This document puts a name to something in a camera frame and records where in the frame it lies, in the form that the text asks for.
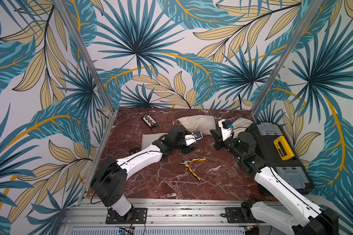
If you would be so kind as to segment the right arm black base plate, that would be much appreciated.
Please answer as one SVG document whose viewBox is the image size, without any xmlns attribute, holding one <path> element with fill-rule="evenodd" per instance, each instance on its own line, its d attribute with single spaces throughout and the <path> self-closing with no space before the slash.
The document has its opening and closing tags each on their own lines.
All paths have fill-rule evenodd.
<svg viewBox="0 0 353 235">
<path fill-rule="evenodd" d="M 253 204 L 260 202 L 256 198 L 248 199 L 241 203 L 240 207 L 226 207 L 225 212 L 220 216 L 227 219 L 228 223 L 254 223 L 259 225 L 263 223 L 261 220 L 255 219 L 251 212 Z"/>
</svg>

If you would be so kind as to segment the cream cloth soil bag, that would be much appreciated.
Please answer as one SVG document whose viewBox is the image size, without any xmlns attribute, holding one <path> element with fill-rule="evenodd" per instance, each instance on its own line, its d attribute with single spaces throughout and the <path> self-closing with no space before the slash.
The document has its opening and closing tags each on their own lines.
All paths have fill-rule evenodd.
<svg viewBox="0 0 353 235">
<path fill-rule="evenodd" d="M 177 119 L 189 132 L 201 132 L 203 135 L 211 135 L 210 130 L 216 129 L 214 116 L 194 115 Z"/>
</svg>

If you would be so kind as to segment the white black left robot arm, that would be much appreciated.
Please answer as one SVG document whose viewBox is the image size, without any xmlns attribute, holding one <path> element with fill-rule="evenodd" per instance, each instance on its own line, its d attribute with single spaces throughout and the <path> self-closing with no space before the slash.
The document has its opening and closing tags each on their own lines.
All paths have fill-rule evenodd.
<svg viewBox="0 0 353 235">
<path fill-rule="evenodd" d="M 183 126 L 174 125 L 167 134 L 137 153 L 116 160 L 105 159 L 92 178 L 91 189 L 121 222 L 127 222 L 134 216 L 134 207 L 124 196 L 126 181 L 147 166 L 171 156 L 175 149 L 182 154 L 194 151 L 191 145 L 202 138 L 200 131 L 192 133 Z"/>
</svg>

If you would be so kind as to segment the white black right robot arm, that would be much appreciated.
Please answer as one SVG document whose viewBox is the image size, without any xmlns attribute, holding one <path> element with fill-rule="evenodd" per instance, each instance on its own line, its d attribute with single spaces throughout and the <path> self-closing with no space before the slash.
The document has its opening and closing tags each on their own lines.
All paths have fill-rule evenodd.
<svg viewBox="0 0 353 235">
<path fill-rule="evenodd" d="M 244 202 L 252 218 L 263 221 L 286 235 L 337 235 L 339 218 L 330 208 L 323 209 L 290 186 L 261 156 L 257 141 L 249 132 L 234 138 L 231 129 L 212 129 L 214 147 L 224 148 L 238 159 L 241 169 L 267 189 L 289 211 L 284 213 L 256 199 Z"/>
</svg>

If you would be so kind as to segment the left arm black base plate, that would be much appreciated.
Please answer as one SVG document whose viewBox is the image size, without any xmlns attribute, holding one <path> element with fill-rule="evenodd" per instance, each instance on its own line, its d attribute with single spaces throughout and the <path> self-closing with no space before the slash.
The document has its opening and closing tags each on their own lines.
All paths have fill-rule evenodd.
<svg viewBox="0 0 353 235">
<path fill-rule="evenodd" d="M 132 208 L 124 216 L 121 216 L 109 207 L 107 210 L 106 224 L 146 224 L 147 215 L 147 208 Z"/>
</svg>

